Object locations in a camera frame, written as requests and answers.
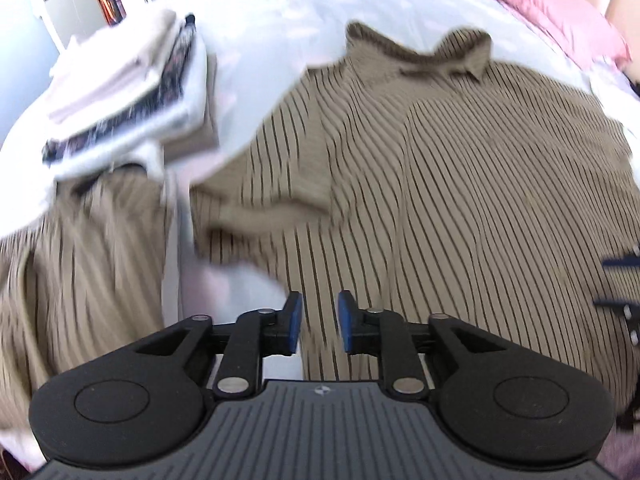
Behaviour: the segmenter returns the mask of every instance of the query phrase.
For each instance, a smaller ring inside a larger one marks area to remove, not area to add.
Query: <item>wall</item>
[[[30,0],[0,0],[0,144],[49,86],[58,50]]]

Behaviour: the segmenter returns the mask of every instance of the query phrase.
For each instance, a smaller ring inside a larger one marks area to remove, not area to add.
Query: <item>pillow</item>
[[[502,0],[550,36],[581,69],[606,56],[631,60],[622,35],[586,0]]]

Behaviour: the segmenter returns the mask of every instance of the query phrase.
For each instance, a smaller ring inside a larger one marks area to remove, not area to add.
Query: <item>bed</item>
[[[624,14],[620,11],[624,4],[611,1],[611,15]],[[586,92],[597,87],[608,94],[615,88],[633,99],[621,73],[604,64],[584,72],[496,0],[156,0],[151,5],[169,7],[181,15],[192,12],[207,51],[218,58],[215,105],[219,147],[172,162],[161,171],[168,196],[175,190],[177,207],[162,292],[167,324],[194,314],[209,314],[218,323],[232,322],[242,312],[284,304],[282,286],[259,270],[249,265],[216,267],[194,254],[189,188],[251,143],[264,117],[307,66],[326,65],[344,54],[344,31],[349,22],[366,23],[418,51],[432,50],[452,28],[482,28],[494,40],[495,59],[522,64]],[[632,48],[638,48],[637,40],[629,40]],[[638,76],[636,65],[628,72],[631,76]],[[13,136],[25,128],[28,125],[14,128]],[[635,150],[635,137],[629,131],[626,136]],[[39,160],[35,145],[25,148],[10,134],[2,155],[5,160]],[[640,164],[632,164],[640,174]],[[22,190],[31,191],[26,185]],[[302,378],[300,353],[268,358],[264,375]]]

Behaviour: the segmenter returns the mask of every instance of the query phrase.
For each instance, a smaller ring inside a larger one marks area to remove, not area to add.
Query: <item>shirt collar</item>
[[[347,25],[347,58],[364,83],[395,75],[468,73],[480,81],[491,61],[491,37],[482,30],[449,32],[432,54],[401,46],[367,25]]]

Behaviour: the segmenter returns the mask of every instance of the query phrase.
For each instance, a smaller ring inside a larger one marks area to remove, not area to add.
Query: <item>striped garment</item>
[[[248,260],[305,297],[314,380],[375,377],[347,357],[335,298],[409,321],[445,312],[602,380],[619,409],[640,358],[594,298],[639,298],[640,274],[600,259],[640,235],[618,123],[597,101],[448,34],[418,54],[365,25],[309,69],[257,139],[191,189],[198,251]]]
[[[162,328],[171,216],[162,184],[116,170],[59,184],[43,218],[0,240],[0,429],[28,427],[51,376]]]

